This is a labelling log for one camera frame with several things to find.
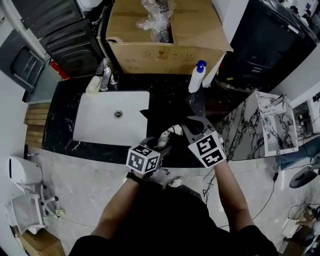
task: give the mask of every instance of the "black cabinet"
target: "black cabinet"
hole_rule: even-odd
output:
[[[84,19],[46,36],[40,43],[72,78],[94,75],[103,53]]]
[[[83,19],[75,0],[12,2],[22,17],[21,21],[65,73],[71,78],[96,73],[104,55],[89,18]]]
[[[22,22],[40,39],[82,17],[74,0],[12,0]]]
[[[306,40],[289,9],[276,0],[249,0],[217,79],[269,92],[316,47]]]
[[[30,51],[28,43],[15,29],[1,45],[0,56],[0,70],[32,93],[45,63]]]

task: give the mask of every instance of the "soap dispenser bottle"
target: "soap dispenser bottle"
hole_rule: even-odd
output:
[[[191,80],[189,83],[189,92],[195,93],[199,90],[202,80],[206,74],[207,63],[204,60],[199,60],[196,64],[196,68],[192,72]]]

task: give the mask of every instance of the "blue bottle cap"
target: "blue bottle cap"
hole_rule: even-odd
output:
[[[204,67],[207,65],[207,63],[204,60],[199,60],[196,64],[197,68],[196,71],[198,73],[202,73],[204,71]]]

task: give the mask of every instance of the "wooden board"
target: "wooden board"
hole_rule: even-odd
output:
[[[37,108],[37,109],[28,109],[27,115],[35,115],[35,114],[48,114],[49,108]]]
[[[25,136],[25,140],[26,141],[30,141],[30,142],[37,142],[37,143],[42,143],[42,138],[41,137],[33,137],[33,136]]]
[[[37,142],[34,142],[34,141],[29,141],[29,140],[26,140],[24,142],[24,144],[30,146],[30,147],[34,147],[34,148],[38,148],[38,149],[41,149],[41,143],[37,143]]]
[[[45,126],[46,120],[26,119],[26,125]]]
[[[39,131],[34,131],[34,130],[27,130],[26,135],[42,138],[44,136],[44,133]]]
[[[48,114],[26,114],[25,119],[42,119],[46,120]]]
[[[43,133],[45,131],[45,127],[44,126],[39,126],[39,125],[28,125],[26,130],[27,131]]]
[[[48,109],[49,107],[50,107],[50,103],[30,104],[28,106],[28,110]]]
[[[28,125],[25,136],[26,145],[41,149],[49,107],[50,103],[28,106],[24,119],[24,123]]]

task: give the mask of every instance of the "red fire extinguisher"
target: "red fire extinguisher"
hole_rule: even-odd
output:
[[[49,61],[49,65],[62,77],[63,80],[71,79],[66,72],[64,72],[58,64],[52,59]]]

